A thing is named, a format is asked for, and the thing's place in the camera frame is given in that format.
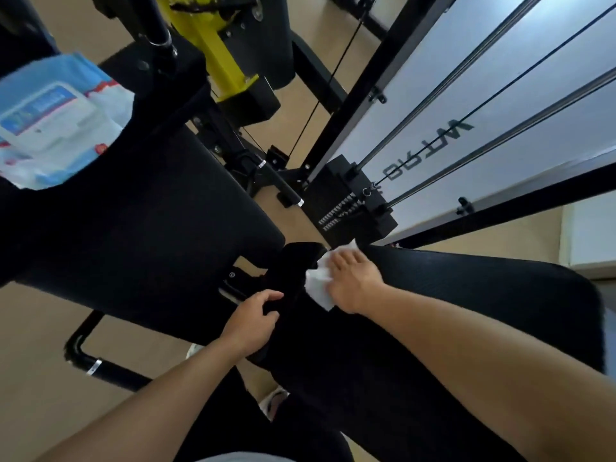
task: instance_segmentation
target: forearm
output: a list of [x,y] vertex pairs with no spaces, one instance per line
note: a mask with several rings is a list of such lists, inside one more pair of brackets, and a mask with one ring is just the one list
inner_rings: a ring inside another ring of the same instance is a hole
[[603,375],[481,314],[383,285],[361,311],[529,460],[607,459],[616,390]]
[[171,462],[208,398],[241,357],[233,341],[215,340],[39,462]]

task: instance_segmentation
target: white tissue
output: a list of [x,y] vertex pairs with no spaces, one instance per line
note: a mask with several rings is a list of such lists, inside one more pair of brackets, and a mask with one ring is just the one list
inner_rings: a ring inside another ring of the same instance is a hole
[[353,240],[349,244],[338,246],[334,250],[326,252],[317,262],[316,269],[306,271],[306,282],[304,284],[306,293],[326,311],[331,310],[335,306],[334,300],[332,300],[326,290],[327,284],[331,281],[327,262],[334,251],[341,249],[358,249],[357,242]]

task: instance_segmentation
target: hand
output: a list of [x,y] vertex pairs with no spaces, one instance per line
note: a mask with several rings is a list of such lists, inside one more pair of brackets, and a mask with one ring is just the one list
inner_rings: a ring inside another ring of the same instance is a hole
[[283,296],[282,292],[275,290],[264,290],[252,295],[235,309],[220,338],[233,344],[241,358],[255,353],[267,343],[280,317],[278,311],[264,315],[263,305],[266,301],[280,300]]
[[370,293],[384,285],[378,267],[358,249],[335,251],[328,262],[327,292],[346,313],[364,314]]

